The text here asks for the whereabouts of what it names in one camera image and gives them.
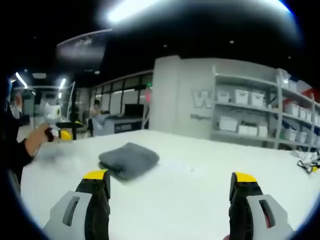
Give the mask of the person's left hand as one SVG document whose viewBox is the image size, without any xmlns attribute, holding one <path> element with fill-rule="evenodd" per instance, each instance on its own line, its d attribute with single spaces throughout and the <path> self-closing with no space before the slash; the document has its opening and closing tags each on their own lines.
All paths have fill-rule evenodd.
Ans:
<svg viewBox="0 0 320 240">
<path fill-rule="evenodd" d="M 25 139 L 25 149 L 31 157 L 36 154 L 37 150 L 43 143 L 48 142 L 48 137 L 45 131 L 49 129 L 50 126 L 47 123 L 43 123 L 33 130 Z"/>
</svg>

